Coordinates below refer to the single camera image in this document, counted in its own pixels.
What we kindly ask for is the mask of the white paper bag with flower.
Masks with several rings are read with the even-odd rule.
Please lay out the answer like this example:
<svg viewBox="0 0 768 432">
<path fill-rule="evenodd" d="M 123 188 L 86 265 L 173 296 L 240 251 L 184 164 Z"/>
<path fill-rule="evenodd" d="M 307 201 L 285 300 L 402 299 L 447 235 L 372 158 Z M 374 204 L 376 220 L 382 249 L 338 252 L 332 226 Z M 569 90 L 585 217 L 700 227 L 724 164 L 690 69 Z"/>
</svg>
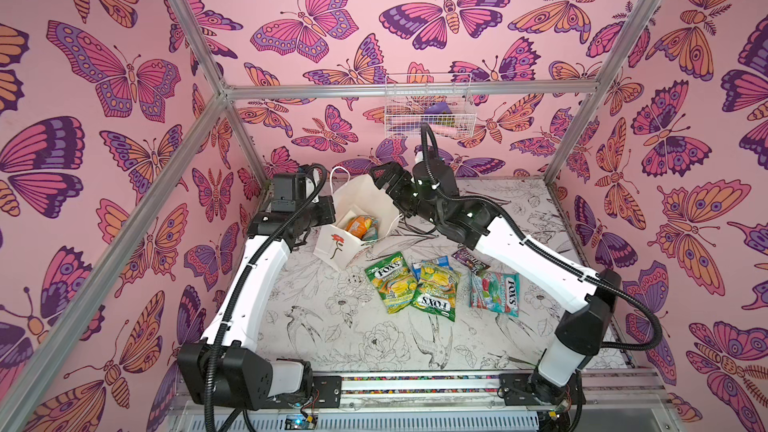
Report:
<svg viewBox="0 0 768 432">
<path fill-rule="evenodd" d="M 335 216 L 331 224 L 319 229 L 314 255 L 341 271 L 367 248 L 393 232 L 400 221 L 400 211 L 392 199 L 377 188 L 370 175 L 353 177 L 343 166 L 331 170 L 346 175 L 346 181 L 330 186 Z"/>
</svg>

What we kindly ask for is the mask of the orange Fox's candy bag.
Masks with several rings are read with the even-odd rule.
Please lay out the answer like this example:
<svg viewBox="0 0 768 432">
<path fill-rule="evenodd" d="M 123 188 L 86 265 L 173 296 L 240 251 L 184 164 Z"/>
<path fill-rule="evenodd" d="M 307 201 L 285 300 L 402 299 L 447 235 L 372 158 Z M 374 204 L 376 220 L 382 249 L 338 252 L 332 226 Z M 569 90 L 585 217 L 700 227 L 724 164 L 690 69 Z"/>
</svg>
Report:
<svg viewBox="0 0 768 432">
<path fill-rule="evenodd" d="M 345 231 L 361 240 L 367 229 L 371 226 L 378 227 L 378 220 L 375 217 L 370 215 L 358 215 L 348 222 Z"/>
</svg>

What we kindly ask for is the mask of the teal snack packet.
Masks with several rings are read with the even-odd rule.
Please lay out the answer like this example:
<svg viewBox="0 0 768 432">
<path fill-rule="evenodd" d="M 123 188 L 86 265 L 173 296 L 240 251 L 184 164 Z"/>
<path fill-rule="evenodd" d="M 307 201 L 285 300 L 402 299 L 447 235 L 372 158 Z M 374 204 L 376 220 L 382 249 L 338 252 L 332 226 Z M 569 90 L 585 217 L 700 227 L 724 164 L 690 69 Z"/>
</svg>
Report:
<svg viewBox="0 0 768 432">
<path fill-rule="evenodd" d="M 378 227 L 371 226 L 367 229 L 361 240 L 363 242 L 375 242 L 379 239 Z"/>
</svg>

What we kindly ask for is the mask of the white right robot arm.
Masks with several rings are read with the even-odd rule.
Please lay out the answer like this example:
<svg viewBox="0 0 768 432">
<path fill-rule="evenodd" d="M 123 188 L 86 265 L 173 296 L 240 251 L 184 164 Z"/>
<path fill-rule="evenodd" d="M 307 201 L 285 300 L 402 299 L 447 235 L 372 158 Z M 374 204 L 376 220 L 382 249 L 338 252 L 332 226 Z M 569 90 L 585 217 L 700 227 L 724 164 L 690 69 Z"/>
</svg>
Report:
<svg viewBox="0 0 768 432">
<path fill-rule="evenodd" d="M 403 216 L 430 222 L 447 239 L 510 267 L 560 304 L 564 313 L 524 391 L 540 404 L 575 397 L 578 375 L 605 346 L 617 274 L 598 273 L 551 250 L 491 199 L 461 195 L 452 169 L 438 159 L 422 160 L 412 171 L 389 162 L 369 174 Z"/>
</svg>

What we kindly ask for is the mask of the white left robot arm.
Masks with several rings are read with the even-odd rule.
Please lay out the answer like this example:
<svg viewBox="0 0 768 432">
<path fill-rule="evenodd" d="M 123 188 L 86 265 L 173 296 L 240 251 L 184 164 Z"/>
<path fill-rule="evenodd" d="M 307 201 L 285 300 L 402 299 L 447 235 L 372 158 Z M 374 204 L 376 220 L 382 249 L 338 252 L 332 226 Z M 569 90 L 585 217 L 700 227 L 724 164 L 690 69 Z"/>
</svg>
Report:
<svg viewBox="0 0 768 432">
<path fill-rule="evenodd" d="M 313 371 L 302 359 L 257 354 L 259 329 L 279 272 L 312 228 L 331 224 L 330 196 L 295 212 L 262 212 L 247 229 L 243 260 L 211 324 L 181 347 L 177 363 L 192 400 L 233 409 L 300 407 L 313 395 Z"/>
</svg>

